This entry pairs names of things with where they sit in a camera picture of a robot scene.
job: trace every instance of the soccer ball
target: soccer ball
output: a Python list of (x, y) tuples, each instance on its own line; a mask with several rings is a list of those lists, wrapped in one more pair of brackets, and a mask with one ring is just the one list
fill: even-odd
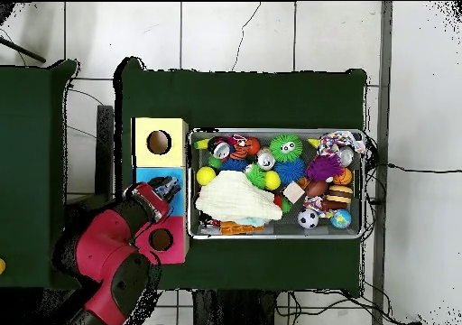
[(314, 209), (303, 209), (299, 213), (299, 224), (303, 228), (314, 228), (318, 225), (318, 212)]

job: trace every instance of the box hole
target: box hole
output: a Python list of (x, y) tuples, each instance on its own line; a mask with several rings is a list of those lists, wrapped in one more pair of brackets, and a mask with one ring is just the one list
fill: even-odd
[(164, 155), (171, 149), (171, 137), (163, 130), (155, 130), (148, 135), (146, 144), (151, 153)]

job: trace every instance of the green table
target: green table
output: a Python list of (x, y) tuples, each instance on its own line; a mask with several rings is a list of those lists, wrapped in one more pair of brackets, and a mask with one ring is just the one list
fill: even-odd
[[(122, 173), (116, 191), (132, 181), (131, 117), (179, 117), (189, 127), (362, 129), (365, 82), (363, 70), (149, 71), (138, 59), (125, 59), (115, 72), (115, 144), (122, 152), (122, 158), (115, 157), (116, 172)], [(331, 288), (346, 289), (357, 297), (360, 248), (360, 239), (191, 239), (186, 263), (165, 265), (160, 287)]]
[(76, 68), (0, 67), (0, 287), (77, 286), (50, 260), (64, 227), (63, 97)]

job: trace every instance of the purple toy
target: purple toy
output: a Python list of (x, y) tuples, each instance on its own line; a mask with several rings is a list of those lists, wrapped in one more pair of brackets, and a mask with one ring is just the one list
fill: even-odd
[(314, 181), (332, 181), (335, 175), (343, 173), (342, 164), (338, 155), (320, 155), (314, 158), (308, 169), (305, 171), (305, 177)]

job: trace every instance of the white cloth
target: white cloth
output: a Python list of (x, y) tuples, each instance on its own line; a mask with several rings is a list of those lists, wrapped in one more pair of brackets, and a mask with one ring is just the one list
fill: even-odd
[(243, 218), (279, 220), (274, 195), (256, 188), (243, 172), (222, 171), (200, 189), (196, 208), (219, 221)]

